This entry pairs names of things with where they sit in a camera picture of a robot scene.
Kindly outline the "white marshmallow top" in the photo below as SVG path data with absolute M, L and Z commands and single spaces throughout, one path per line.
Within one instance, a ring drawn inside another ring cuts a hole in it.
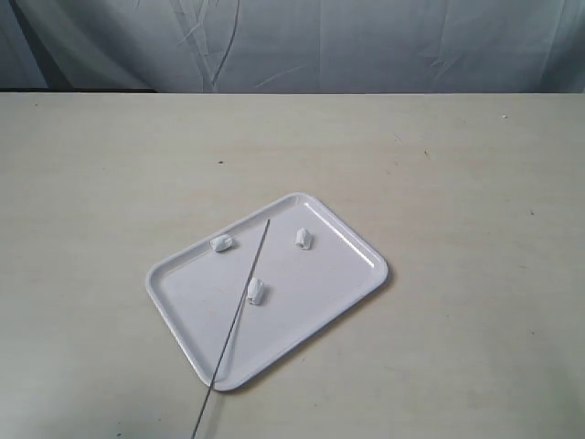
M 294 243 L 301 250 L 311 250 L 314 242 L 313 234 L 306 228 L 300 228 L 296 231 Z

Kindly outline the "white marshmallow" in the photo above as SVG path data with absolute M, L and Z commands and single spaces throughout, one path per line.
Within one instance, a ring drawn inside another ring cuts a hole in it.
M 265 295 L 266 286 L 262 279 L 253 277 L 247 287 L 247 300 L 251 305 L 260 305 Z
M 234 245 L 234 239 L 229 234 L 222 234 L 213 238 L 209 245 L 213 252 L 224 252 Z
M 301 250 L 311 250 L 314 242 L 313 234 L 306 228 L 300 228 L 296 231 L 294 243 Z

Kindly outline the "thin metal skewer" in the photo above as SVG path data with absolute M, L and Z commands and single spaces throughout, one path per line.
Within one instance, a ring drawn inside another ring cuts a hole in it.
M 269 230 L 270 226 L 271 226 L 271 219 L 267 219 L 266 222 L 265 222 L 264 229 L 263 229 L 262 234 L 261 234 L 261 238 L 260 238 L 260 241 L 259 241 L 257 250 L 256 250 L 256 252 L 254 254 L 254 258 L 252 260 L 252 263 L 251 263 L 251 266 L 250 266 L 250 270 L 249 270 L 248 275 L 246 277 L 245 284 L 243 286 L 242 292 L 239 295 L 239 301 L 237 303 L 237 307 L 235 309 L 234 315 L 233 315 L 232 320 L 231 320 L 231 323 L 229 325 L 228 333 L 227 333 L 227 335 L 225 337 L 223 346 L 222 346 L 222 348 L 221 348 L 221 350 L 219 352 L 218 360 L 216 362 L 215 368 L 213 369 L 213 373 L 211 375 L 210 382 L 209 382 L 209 384 L 207 386 L 207 390 L 206 390 L 204 399 L 203 399 L 202 404 L 200 406 L 199 413 L 198 413 L 198 416 L 197 416 L 197 420 L 195 422 L 195 425 L 193 427 L 192 433 L 190 435 L 190 438 L 191 439 L 195 439 L 196 436 L 197 436 L 197 431 L 198 431 L 198 429 L 200 427 L 200 424 L 202 422 L 202 419 L 203 419 L 205 410 L 207 408 L 207 403 L 208 403 L 210 394 L 214 390 L 214 387 L 215 387 L 215 383 L 216 383 L 218 371 L 220 369 L 221 363 L 222 363 L 223 358 L 225 356 L 225 353 L 227 351 L 227 348 L 228 348 L 228 345 L 229 345 L 229 342 L 230 342 L 232 333 L 234 331 L 235 325 L 236 325 L 237 320 L 239 318 L 240 312 L 241 312 L 241 310 L 242 310 L 242 308 L 244 306 L 244 302 L 245 302 L 245 299 L 246 299 L 248 286 L 249 286 L 250 281 L 251 281 L 251 279 L 253 277 L 253 274 L 255 272 L 255 268 L 256 268 L 257 263 L 258 263 L 258 260 L 260 258 L 261 250 L 262 250 L 263 244 L 264 244 L 264 242 L 266 240 L 266 235 L 268 233 L 268 230 Z

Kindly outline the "white marshmallow bottom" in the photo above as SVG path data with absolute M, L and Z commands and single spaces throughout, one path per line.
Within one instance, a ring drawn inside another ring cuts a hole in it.
M 234 239 L 229 234 L 222 234 L 213 238 L 209 245 L 213 252 L 224 252 L 234 245 Z

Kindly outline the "white plastic tray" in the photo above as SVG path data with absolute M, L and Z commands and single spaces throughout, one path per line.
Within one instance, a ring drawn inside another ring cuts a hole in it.
M 266 291 L 247 296 L 218 371 L 215 389 L 232 391 L 263 372 L 379 288 L 388 264 L 317 198 L 292 193 L 225 228 L 234 245 L 213 252 L 199 241 L 155 265 L 145 287 L 197 376 L 209 384 L 257 250 L 253 277 Z M 311 250 L 296 231 L 314 236 Z

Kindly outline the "grey backdrop cloth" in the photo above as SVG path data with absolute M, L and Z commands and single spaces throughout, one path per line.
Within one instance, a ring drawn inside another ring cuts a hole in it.
M 5 90 L 576 92 L 581 1 L 4 1 Z

